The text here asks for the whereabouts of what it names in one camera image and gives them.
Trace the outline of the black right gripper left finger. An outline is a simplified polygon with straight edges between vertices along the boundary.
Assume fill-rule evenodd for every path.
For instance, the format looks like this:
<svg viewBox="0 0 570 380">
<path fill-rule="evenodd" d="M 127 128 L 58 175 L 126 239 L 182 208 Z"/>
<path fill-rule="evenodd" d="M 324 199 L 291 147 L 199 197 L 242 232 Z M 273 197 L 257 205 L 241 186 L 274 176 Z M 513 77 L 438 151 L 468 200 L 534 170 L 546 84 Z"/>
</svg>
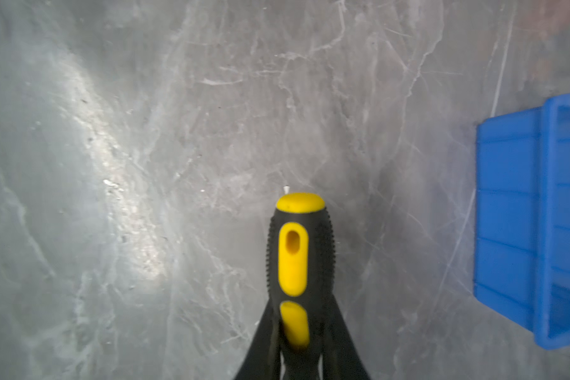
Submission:
<svg viewBox="0 0 570 380">
<path fill-rule="evenodd" d="M 268 302 L 234 380 L 279 380 L 280 372 L 280 323 Z"/>
</svg>

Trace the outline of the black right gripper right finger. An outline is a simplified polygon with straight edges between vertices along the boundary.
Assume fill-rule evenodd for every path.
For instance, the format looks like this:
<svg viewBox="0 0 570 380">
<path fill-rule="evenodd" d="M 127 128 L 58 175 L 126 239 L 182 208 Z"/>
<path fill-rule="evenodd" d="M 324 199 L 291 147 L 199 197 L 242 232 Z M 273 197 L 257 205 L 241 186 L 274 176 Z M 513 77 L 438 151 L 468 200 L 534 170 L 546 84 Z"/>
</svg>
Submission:
<svg viewBox="0 0 570 380">
<path fill-rule="evenodd" d="M 370 380 L 332 295 L 322 345 L 322 373 L 326 380 Z"/>
</svg>

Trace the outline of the yellow black handled screwdriver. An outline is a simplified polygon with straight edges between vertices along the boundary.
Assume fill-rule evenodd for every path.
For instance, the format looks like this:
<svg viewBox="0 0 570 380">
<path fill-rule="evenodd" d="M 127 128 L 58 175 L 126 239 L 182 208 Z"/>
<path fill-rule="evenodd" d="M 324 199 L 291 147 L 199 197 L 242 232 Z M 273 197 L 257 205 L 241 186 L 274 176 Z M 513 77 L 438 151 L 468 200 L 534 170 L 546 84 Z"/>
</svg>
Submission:
<svg viewBox="0 0 570 380">
<path fill-rule="evenodd" d="M 267 280 L 287 379 L 316 379 L 333 292 L 335 248 L 326 202 L 278 199 L 269 226 Z"/>
</svg>

